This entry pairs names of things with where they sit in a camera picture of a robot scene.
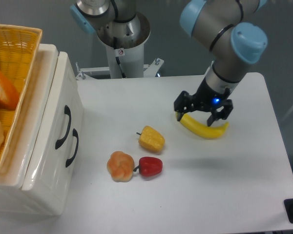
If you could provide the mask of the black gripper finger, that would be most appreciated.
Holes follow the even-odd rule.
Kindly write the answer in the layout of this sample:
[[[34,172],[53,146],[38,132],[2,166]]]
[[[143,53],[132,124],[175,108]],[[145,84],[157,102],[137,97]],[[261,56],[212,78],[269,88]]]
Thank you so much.
[[[210,127],[215,121],[218,121],[220,119],[226,120],[229,117],[232,110],[233,110],[232,100],[231,99],[225,100],[223,109],[221,109],[220,111],[217,111],[216,109],[211,111],[211,115],[207,120],[207,126]]]
[[[182,91],[174,101],[174,111],[177,114],[177,121],[180,121],[184,114],[194,111],[193,96],[187,91]]]

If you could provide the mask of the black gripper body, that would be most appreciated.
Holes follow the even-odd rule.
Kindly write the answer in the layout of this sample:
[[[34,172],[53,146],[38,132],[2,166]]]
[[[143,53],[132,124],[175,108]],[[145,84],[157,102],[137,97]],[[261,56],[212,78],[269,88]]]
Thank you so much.
[[[216,112],[217,109],[223,107],[221,112],[231,112],[231,100],[228,100],[231,91],[230,88],[225,87],[220,93],[213,90],[204,78],[194,95],[188,96],[187,112],[203,111]]]

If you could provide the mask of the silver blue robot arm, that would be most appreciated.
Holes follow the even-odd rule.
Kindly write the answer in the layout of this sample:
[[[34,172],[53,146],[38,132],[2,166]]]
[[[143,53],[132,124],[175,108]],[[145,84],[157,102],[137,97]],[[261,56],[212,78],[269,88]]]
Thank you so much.
[[[182,91],[174,102],[177,120],[186,113],[210,112],[207,125],[227,119],[233,110],[229,96],[267,48],[265,32],[245,18],[257,12],[265,0],[192,0],[183,9],[180,25],[216,60],[195,94]]]

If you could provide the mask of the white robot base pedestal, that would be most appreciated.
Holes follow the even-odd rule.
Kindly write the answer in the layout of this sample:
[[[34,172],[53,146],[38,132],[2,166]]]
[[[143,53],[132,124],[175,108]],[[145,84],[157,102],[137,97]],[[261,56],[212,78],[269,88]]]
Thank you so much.
[[[145,43],[150,36],[148,19],[134,0],[78,0],[70,6],[78,26],[95,33],[105,47],[110,78],[148,78],[159,75],[164,64],[156,58],[145,64]]]

